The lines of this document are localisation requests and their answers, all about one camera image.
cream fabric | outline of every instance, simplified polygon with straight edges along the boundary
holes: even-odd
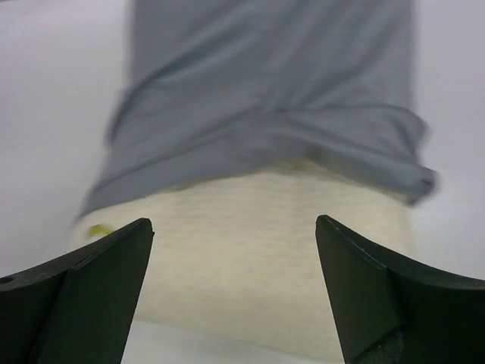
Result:
[[[399,198],[309,163],[93,212],[76,226],[72,248],[89,242],[93,225],[150,218],[155,242],[138,318],[343,362],[314,237],[323,214],[415,254]]]

beige towel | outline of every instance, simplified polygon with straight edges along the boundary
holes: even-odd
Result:
[[[309,163],[93,212],[76,227],[72,247],[88,243],[94,225],[117,229],[150,218],[155,243],[138,318],[343,362],[314,236],[323,214],[415,254],[398,198]]]

garment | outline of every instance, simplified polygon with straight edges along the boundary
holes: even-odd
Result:
[[[130,86],[82,215],[307,158],[416,202],[412,0],[135,0]]]
[[[323,214],[416,257],[402,197],[308,162],[100,209],[78,223],[70,248],[89,243],[92,226],[150,218],[155,236],[136,318],[334,364],[343,360],[314,235]]]

white surface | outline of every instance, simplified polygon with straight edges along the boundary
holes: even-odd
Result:
[[[481,0],[420,0],[418,106],[436,195],[410,211],[424,260],[485,278]],[[124,84],[126,0],[0,2],[0,276],[55,257],[103,156]],[[304,363],[137,323],[124,364]]]

yellow spot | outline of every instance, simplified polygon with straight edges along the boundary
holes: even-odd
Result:
[[[113,231],[114,230],[111,227],[104,224],[94,225],[88,229],[86,232],[86,237],[97,237],[98,235],[105,237],[106,235],[111,234]]]

